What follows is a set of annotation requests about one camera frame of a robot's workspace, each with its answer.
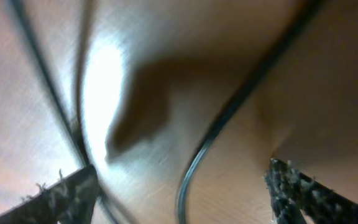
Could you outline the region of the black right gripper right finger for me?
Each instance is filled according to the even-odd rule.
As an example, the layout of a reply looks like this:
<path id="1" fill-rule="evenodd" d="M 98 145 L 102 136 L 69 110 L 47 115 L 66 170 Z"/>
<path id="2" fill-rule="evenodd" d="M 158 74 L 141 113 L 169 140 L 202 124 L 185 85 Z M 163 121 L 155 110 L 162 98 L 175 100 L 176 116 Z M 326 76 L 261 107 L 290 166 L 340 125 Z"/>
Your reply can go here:
<path id="1" fill-rule="evenodd" d="M 265 173 L 273 219 L 279 224 L 358 224 L 358 204 L 279 159 Z"/>

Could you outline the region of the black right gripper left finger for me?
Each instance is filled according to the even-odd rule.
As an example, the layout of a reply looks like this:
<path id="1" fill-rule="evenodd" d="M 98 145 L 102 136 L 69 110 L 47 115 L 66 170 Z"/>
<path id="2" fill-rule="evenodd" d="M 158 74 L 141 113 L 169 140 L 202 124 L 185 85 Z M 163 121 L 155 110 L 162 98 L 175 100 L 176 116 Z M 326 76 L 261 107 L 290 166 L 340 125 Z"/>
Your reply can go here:
<path id="1" fill-rule="evenodd" d="M 98 195 L 97 172 L 88 165 L 47 189 L 41 186 L 38 195 L 0 214 L 0 224 L 90 224 Z"/>

